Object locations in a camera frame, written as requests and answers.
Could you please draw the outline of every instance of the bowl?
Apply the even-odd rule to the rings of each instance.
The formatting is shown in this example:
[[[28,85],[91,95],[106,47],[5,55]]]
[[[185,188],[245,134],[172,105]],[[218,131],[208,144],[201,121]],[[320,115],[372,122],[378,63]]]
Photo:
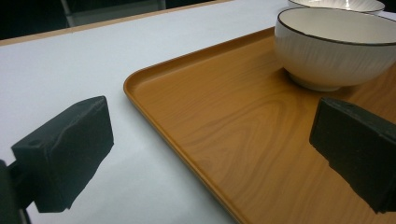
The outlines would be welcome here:
[[[375,0],[289,0],[290,7],[329,7],[378,14],[385,5]]]
[[[396,62],[396,21],[342,9],[286,9],[277,17],[275,51],[295,82],[335,91],[378,77]]]

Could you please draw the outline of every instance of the wood grain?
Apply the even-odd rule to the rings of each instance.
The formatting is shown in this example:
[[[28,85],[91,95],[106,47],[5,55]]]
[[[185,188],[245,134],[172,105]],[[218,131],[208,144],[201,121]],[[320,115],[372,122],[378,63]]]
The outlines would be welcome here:
[[[396,66],[357,87],[315,92],[289,78],[274,29],[132,74],[124,90],[242,223],[396,223],[375,214],[308,138],[330,96],[396,122]]]

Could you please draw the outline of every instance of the wooden tray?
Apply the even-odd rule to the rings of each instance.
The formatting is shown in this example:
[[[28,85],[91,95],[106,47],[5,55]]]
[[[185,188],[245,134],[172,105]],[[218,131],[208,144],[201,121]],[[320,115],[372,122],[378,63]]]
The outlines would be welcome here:
[[[376,215],[311,147],[321,96],[396,122],[396,66],[323,93],[294,84],[274,54],[274,28],[130,75],[129,99],[243,223],[396,223]]]

